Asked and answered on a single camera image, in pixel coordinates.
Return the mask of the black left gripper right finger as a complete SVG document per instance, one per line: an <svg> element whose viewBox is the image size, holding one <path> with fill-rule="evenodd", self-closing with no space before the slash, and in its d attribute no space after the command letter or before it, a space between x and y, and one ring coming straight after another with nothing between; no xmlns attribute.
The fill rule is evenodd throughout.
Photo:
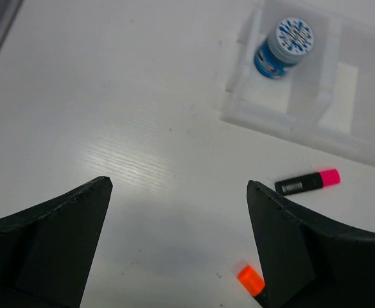
<svg viewBox="0 0 375 308"><path fill-rule="evenodd" d="M375 307L375 233L292 202L260 182L247 204L262 307Z"/></svg>

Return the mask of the blue paint jar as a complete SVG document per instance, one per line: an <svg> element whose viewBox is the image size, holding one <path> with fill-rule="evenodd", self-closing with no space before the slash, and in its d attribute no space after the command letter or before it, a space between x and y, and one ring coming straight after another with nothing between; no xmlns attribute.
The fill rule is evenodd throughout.
<svg viewBox="0 0 375 308"><path fill-rule="evenodd" d="M254 65L263 76L279 79L303 61L313 50L315 35L304 20L285 17L257 48Z"/></svg>

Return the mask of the pink highlighter marker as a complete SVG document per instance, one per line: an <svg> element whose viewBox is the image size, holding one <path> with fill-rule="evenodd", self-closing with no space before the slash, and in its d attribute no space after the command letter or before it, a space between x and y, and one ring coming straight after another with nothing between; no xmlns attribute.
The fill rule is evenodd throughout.
<svg viewBox="0 0 375 308"><path fill-rule="evenodd" d="M288 196L338 185L340 182L338 170L327 169L278 181L274 187L277 193Z"/></svg>

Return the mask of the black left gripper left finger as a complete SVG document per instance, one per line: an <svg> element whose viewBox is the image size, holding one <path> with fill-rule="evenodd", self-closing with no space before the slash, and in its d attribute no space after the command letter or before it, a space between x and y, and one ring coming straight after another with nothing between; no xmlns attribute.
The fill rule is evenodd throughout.
<svg viewBox="0 0 375 308"><path fill-rule="evenodd" d="M0 307L79 307L112 193L99 176L0 218Z"/></svg>

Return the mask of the orange highlighter marker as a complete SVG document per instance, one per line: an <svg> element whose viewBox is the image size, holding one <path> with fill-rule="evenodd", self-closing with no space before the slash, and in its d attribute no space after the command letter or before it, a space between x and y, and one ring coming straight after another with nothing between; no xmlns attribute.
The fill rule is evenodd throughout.
<svg viewBox="0 0 375 308"><path fill-rule="evenodd" d="M253 269L252 266L246 265L236 277L241 285L261 307L268 307L265 281L263 280L262 276L260 276L259 273Z"/></svg>

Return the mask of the white three-compartment foam tray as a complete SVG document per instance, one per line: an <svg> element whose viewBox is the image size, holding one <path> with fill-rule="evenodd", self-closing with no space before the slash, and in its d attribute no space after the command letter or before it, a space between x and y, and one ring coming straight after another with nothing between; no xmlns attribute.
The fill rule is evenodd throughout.
<svg viewBox="0 0 375 308"><path fill-rule="evenodd" d="M315 34L283 78L262 76L259 45L285 17ZM375 28L302 1L259 1L238 37L223 121L375 167Z"/></svg>

